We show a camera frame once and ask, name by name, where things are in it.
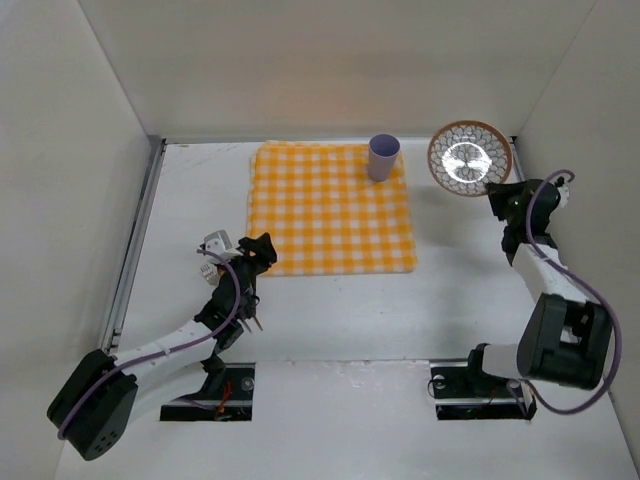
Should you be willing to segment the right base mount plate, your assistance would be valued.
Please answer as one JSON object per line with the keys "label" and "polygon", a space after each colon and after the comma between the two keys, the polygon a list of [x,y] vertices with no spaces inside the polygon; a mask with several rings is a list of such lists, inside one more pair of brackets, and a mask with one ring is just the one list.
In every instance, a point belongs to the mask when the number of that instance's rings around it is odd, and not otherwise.
{"label": "right base mount plate", "polygon": [[535,398],[518,380],[474,370],[466,361],[430,364],[427,383],[440,421],[522,420],[537,413]]}

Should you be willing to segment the silver copper fork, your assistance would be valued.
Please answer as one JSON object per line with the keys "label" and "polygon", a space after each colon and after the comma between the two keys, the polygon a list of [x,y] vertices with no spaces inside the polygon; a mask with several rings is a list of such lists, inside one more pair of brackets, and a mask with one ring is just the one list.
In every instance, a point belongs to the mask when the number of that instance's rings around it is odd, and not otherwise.
{"label": "silver copper fork", "polygon": [[216,285],[217,281],[218,281],[218,272],[217,269],[209,264],[206,263],[204,265],[202,265],[200,267],[200,272],[202,277],[207,281],[207,283],[211,286]]}

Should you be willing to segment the lavender cup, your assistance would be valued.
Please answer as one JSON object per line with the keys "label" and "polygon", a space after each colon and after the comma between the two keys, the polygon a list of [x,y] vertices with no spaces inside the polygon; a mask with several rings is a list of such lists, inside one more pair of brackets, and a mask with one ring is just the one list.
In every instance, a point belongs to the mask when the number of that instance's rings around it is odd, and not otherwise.
{"label": "lavender cup", "polygon": [[374,182],[386,181],[400,152],[399,140],[390,134],[378,134],[369,140],[367,173]]}

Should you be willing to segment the copper spoon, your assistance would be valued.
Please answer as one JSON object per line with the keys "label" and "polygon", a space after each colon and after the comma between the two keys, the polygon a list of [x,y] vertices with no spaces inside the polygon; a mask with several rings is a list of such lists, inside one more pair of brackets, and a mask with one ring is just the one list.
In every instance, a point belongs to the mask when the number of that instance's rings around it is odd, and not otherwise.
{"label": "copper spoon", "polygon": [[258,329],[259,329],[260,331],[264,331],[264,328],[263,328],[263,326],[262,326],[261,322],[259,321],[258,317],[254,315],[254,316],[252,317],[252,319],[254,320],[254,322],[255,322],[256,326],[258,327]]}

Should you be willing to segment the base mount plate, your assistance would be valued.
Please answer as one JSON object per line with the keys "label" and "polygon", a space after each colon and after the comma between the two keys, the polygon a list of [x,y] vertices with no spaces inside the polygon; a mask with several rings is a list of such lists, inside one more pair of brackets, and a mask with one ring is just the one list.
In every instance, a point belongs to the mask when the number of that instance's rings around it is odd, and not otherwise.
{"label": "base mount plate", "polygon": [[254,390],[254,363],[226,364],[209,374],[195,393],[163,405],[159,421],[249,422]]}
{"label": "base mount plate", "polygon": [[427,383],[440,421],[522,420],[537,413],[535,398],[518,380],[474,370],[466,361],[430,364]]}

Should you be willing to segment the yellow white checkered cloth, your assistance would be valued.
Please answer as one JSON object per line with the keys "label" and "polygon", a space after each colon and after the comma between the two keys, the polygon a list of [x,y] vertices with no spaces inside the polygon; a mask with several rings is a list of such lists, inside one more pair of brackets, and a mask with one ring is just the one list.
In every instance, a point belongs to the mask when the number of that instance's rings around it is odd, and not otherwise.
{"label": "yellow white checkered cloth", "polygon": [[365,144],[267,141],[250,161],[247,234],[272,276],[407,273],[417,264],[404,162],[372,181]]}

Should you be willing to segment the floral patterned plate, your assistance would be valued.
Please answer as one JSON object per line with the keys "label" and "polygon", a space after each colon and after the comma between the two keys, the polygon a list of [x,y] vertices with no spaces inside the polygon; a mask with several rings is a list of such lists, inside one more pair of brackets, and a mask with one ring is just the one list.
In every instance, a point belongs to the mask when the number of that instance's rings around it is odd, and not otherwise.
{"label": "floral patterned plate", "polygon": [[434,181],[463,197],[484,196],[489,184],[504,183],[513,163],[507,138],[494,126],[477,120],[445,125],[427,148],[427,166]]}

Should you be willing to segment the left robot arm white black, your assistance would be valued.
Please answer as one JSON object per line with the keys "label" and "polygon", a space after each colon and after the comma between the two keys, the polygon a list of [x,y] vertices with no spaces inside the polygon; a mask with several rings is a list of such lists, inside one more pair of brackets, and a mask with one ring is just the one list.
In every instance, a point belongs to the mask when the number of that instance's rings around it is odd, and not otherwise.
{"label": "left robot arm white black", "polygon": [[175,331],[129,351],[86,354],[49,405],[46,415],[85,461],[106,454],[128,424],[166,402],[189,399],[221,384],[220,354],[255,319],[256,282],[278,260],[269,233],[243,237],[237,247],[209,250],[218,269],[210,299]]}

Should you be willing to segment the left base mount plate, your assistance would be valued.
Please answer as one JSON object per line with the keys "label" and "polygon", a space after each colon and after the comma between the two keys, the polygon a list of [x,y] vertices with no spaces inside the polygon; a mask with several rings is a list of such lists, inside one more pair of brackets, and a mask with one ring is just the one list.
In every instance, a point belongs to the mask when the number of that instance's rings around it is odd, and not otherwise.
{"label": "left base mount plate", "polygon": [[254,363],[226,364],[209,374],[195,393],[163,405],[159,421],[249,422],[254,390]]}

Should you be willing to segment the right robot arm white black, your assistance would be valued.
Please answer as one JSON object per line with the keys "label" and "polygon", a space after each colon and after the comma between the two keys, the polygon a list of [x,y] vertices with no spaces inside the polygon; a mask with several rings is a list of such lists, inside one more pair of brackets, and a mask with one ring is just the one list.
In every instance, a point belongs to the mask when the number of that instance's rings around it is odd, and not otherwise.
{"label": "right robot arm white black", "polygon": [[558,247],[547,227],[568,197],[567,186],[541,180],[489,183],[492,212],[506,223],[502,250],[524,280],[535,307],[521,339],[511,345],[480,344],[468,357],[478,381],[541,380],[592,390],[603,374],[613,325],[586,289],[560,272]]}

